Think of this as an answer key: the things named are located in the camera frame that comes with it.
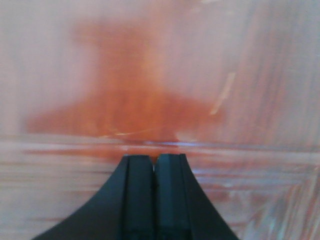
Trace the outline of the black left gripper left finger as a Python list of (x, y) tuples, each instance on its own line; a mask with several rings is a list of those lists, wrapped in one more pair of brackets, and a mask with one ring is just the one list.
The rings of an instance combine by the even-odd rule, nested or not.
[(82, 207), (37, 240), (153, 240), (154, 172), (147, 155), (125, 155)]

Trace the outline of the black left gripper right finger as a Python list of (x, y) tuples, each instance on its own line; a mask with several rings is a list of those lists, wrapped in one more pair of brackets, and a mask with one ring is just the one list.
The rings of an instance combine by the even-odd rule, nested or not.
[(157, 240), (236, 240), (195, 178), (185, 154), (155, 164)]

